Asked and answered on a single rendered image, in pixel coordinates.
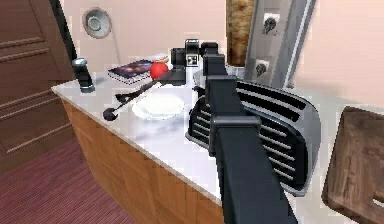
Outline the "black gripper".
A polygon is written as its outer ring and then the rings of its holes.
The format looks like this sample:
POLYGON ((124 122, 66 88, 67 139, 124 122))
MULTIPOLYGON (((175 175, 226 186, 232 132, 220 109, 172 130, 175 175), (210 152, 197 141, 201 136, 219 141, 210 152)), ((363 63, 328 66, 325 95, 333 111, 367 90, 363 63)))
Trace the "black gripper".
POLYGON ((186 84, 186 61, 184 48, 171 49, 172 69, 160 76, 160 81, 151 81, 142 85, 137 90, 128 94, 116 94, 115 98, 121 103, 116 108, 107 108, 103 112, 103 118, 106 121, 114 121, 118 115, 124 111, 129 103, 137 102, 144 98, 150 92, 166 84, 181 86, 186 84))

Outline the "white round plate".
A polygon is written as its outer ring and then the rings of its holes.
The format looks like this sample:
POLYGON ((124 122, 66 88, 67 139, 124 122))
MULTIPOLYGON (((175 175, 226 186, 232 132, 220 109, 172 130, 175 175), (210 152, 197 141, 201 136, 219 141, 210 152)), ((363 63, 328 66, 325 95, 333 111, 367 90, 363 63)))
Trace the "white round plate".
POLYGON ((132 106, 132 112, 143 120, 166 120, 184 110, 184 101, 173 94, 149 94, 132 106))

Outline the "dark covered book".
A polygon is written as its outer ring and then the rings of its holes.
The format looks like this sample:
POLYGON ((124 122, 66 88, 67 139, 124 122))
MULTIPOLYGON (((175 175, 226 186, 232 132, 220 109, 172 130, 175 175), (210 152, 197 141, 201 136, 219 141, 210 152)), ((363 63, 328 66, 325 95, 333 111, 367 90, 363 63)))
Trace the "dark covered book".
POLYGON ((139 60, 112 68, 108 71, 108 75, 117 81, 130 85, 149 78, 151 65, 152 62, 149 60, 139 60))

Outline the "red apple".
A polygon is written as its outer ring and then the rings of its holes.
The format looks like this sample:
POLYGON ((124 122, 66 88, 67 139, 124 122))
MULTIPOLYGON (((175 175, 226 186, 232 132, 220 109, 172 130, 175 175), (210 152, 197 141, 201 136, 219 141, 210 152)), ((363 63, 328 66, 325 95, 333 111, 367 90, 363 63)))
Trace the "red apple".
POLYGON ((155 62, 150 67, 150 76, 152 79, 160 77, 162 74, 169 71, 168 66, 165 63, 155 62))

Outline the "black and silver pepper mill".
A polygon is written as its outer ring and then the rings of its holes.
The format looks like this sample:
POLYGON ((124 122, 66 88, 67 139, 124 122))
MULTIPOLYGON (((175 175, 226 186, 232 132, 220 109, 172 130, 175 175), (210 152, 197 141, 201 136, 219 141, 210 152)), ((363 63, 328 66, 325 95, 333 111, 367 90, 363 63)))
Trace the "black and silver pepper mill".
POLYGON ((88 71, 87 60, 85 58, 74 59, 72 61, 72 68, 80 85, 80 91, 82 93, 93 92, 95 87, 88 71))

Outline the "wooden cabinet with white worktop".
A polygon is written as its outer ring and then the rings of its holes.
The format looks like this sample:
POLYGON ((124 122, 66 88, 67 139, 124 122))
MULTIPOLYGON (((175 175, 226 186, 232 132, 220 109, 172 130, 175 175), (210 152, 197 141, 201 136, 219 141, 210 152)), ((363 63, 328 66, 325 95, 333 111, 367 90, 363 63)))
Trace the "wooden cabinet with white worktop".
MULTIPOLYGON (((144 120, 130 107, 114 121, 102 112, 117 103, 118 93, 132 87, 108 77, 94 75, 95 90, 83 93, 77 81, 53 87, 63 102, 94 179, 136 221, 137 224, 222 224, 219 180, 216 164, 200 143, 185 136, 189 110, 198 99, 194 83, 164 86, 154 91, 164 106, 173 98, 184 102, 184 110, 166 120, 144 120)), ((243 104, 251 111, 275 119, 265 126, 263 139, 273 162, 283 175, 288 165, 288 123, 309 141, 313 172, 305 190, 286 191, 299 224, 348 224, 327 208, 320 190, 331 155, 342 110, 349 101, 306 89, 268 90, 242 82, 243 104)))

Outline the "brown panelled room door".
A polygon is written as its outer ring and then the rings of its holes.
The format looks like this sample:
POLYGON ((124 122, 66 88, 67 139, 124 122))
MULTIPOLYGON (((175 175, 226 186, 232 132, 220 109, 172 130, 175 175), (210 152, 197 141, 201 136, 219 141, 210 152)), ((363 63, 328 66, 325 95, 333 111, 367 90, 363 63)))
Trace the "brown panelled room door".
POLYGON ((51 88, 75 57, 59 0, 0 0, 0 174, 74 138, 51 88))

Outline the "black and silver toaster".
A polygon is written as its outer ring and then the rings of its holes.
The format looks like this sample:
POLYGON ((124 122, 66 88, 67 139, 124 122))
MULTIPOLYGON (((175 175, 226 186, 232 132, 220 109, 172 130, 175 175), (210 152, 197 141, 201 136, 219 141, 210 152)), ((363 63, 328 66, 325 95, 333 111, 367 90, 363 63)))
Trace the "black and silver toaster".
POLYGON ((285 191, 303 197, 321 143, 321 122, 309 101, 281 89, 239 81, 236 91, 249 116, 261 120, 259 138, 285 191))

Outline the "brown wooden cutting board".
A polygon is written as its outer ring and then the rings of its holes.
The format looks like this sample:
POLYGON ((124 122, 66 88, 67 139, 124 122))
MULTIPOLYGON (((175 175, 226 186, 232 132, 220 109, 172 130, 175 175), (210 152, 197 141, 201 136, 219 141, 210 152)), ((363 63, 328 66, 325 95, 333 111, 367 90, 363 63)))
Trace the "brown wooden cutting board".
POLYGON ((322 201, 359 224, 384 224, 384 115, 344 108, 322 201))

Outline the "grey round wall fixture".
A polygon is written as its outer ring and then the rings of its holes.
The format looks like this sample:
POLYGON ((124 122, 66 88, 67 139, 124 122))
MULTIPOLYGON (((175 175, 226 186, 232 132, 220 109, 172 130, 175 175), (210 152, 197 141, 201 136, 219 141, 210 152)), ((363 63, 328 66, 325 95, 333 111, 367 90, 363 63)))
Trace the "grey round wall fixture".
POLYGON ((112 30, 109 14, 100 7, 89 8, 82 15, 82 25, 85 32, 95 39, 103 39, 112 30))

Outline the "brown mottled wall panel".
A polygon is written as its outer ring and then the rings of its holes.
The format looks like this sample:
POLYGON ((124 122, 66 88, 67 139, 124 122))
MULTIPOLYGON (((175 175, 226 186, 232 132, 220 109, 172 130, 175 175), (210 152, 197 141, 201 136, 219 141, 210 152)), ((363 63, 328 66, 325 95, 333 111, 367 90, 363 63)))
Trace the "brown mottled wall panel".
POLYGON ((243 67, 255 0, 226 0, 227 63, 243 67))

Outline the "white wall socket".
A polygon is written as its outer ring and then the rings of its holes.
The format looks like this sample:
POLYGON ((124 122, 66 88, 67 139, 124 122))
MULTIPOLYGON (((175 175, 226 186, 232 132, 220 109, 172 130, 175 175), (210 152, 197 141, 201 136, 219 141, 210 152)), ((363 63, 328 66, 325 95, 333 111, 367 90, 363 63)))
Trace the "white wall socket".
POLYGON ((259 77, 262 74, 266 73, 269 69, 269 64, 269 61, 257 59, 255 63, 256 76, 259 77))
POLYGON ((280 20, 279 14, 265 13, 264 14, 264 24, 263 24, 263 33, 268 34, 270 31, 274 30, 276 28, 279 20, 280 20))

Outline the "grey metal wall panel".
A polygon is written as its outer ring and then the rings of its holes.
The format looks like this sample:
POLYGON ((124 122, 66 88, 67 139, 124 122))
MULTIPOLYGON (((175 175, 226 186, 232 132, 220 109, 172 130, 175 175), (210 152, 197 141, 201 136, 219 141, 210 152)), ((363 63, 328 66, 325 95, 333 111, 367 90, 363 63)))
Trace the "grey metal wall panel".
POLYGON ((291 85, 316 0, 255 0, 244 79, 274 88, 291 85), (280 20, 274 30, 263 33, 264 14, 280 20), (256 76, 256 60, 269 61, 269 69, 256 76))

